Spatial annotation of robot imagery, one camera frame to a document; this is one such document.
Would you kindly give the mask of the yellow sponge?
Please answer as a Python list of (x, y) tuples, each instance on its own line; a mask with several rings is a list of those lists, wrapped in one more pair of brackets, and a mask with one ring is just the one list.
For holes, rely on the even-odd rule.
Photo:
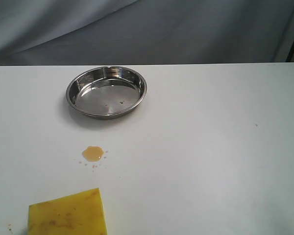
[(30, 205), (28, 235), (105, 235), (98, 188)]

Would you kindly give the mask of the brown liquid spill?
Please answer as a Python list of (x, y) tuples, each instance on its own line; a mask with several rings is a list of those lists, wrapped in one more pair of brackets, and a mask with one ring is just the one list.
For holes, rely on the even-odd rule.
[(77, 162), (91, 172), (95, 172), (104, 164), (108, 153), (109, 150), (103, 149), (100, 146), (87, 146), (82, 151), (81, 157)]

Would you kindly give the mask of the round stainless steel pan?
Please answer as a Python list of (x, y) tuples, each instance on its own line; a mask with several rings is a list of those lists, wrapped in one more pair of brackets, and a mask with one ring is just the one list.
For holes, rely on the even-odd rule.
[(121, 66), (102, 66), (74, 78), (66, 89), (66, 100), (82, 115), (114, 119), (132, 112), (146, 94), (146, 80), (137, 71)]

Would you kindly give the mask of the grey backdrop cloth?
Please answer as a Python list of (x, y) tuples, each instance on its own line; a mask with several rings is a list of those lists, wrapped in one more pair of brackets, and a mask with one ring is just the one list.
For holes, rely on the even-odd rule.
[(282, 62), (294, 0), (0, 0), (0, 66)]

